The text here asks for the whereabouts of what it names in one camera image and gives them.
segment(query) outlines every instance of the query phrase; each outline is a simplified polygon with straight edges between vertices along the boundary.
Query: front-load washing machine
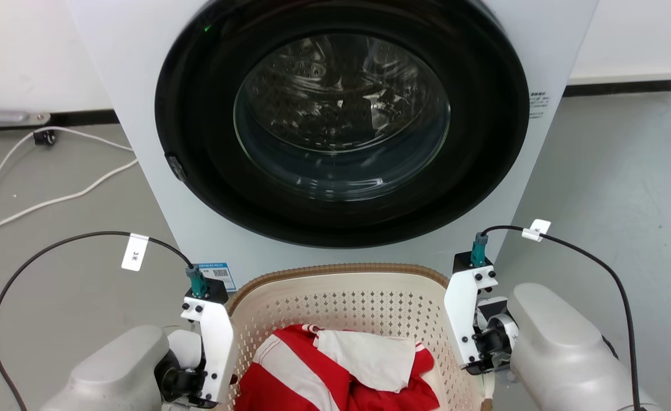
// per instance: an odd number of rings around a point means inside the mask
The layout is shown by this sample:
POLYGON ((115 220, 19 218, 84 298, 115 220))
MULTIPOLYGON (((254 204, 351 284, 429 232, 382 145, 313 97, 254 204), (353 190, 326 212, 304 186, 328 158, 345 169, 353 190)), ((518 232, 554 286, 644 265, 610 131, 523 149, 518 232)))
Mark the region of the front-load washing machine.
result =
POLYGON ((68 0, 179 247, 229 289, 450 275, 513 218, 596 3, 68 0))

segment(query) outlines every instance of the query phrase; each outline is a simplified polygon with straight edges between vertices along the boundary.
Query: beige plastic basket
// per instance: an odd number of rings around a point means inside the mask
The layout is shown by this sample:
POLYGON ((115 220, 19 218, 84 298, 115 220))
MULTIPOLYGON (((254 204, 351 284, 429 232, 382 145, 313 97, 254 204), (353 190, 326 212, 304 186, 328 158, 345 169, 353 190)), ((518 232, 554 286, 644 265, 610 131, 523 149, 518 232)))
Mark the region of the beige plastic basket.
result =
MULTIPOLYGON (((443 329, 447 283, 434 270, 406 264, 320 265, 260 276, 229 302, 239 339, 235 374, 246 372, 254 352, 274 330, 292 324, 410 336, 432 351, 438 370, 425 375, 425 381, 440 410, 489 410, 485 393, 492 392, 487 386, 492 380, 460 370, 443 329)), ((234 409, 239 385, 232 388, 223 409, 234 409)))

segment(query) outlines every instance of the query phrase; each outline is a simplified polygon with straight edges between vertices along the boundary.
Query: blue sticker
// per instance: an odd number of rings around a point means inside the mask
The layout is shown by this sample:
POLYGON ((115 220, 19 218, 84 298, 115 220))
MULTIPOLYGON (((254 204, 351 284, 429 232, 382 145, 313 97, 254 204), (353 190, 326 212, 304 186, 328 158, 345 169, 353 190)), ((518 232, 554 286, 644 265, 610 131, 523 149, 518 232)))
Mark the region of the blue sticker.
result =
POLYGON ((237 291, 234 278, 232 278, 232 273, 229 271, 229 266, 226 263, 199 264, 199 269, 205 277, 223 281, 227 291, 237 291))

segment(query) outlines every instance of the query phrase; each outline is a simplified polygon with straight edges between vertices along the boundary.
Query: washing machine door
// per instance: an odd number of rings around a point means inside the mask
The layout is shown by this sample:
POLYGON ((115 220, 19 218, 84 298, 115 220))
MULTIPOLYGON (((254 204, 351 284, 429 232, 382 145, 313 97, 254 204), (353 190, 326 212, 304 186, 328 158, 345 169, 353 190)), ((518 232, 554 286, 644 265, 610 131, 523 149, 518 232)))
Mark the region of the washing machine door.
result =
POLYGON ((528 89, 471 2, 220 0, 169 52, 156 122, 171 169, 230 221, 370 247, 490 194, 523 144, 528 89))

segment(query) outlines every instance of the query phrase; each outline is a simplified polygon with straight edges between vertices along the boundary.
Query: white washing machine body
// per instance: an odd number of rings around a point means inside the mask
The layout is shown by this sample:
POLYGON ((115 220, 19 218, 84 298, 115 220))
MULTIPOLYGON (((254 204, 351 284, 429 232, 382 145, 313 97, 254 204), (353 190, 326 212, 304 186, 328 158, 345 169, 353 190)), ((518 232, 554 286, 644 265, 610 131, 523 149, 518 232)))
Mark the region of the white washing machine body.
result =
MULTIPOLYGON (((411 263, 450 275, 453 255, 469 250, 476 232, 511 222, 596 3, 597 0, 484 0, 480 7, 486 7, 498 21, 520 58, 528 86, 526 137, 515 162, 508 164, 510 171, 499 184, 496 182, 494 190, 486 193, 487 197, 478 198, 476 205, 448 224, 417 232, 421 235, 410 239, 382 239, 385 245, 376 247, 330 248, 327 244, 292 244, 299 241, 274 239, 276 236, 242 227, 213 210, 171 171, 156 122, 161 68, 182 32, 212 2, 68 0, 87 50, 179 247, 195 263, 228 269, 237 287, 271 271, 335 263, 411 263)), ((480 162, 486 169, 493 167, 490 156, 482 156, 480 162)), ((490 235, 488 257, 497 256, 504 236, 502 232, 490 235)), ((221 271, 207 271, 208 275, 214 272, 221 271)))

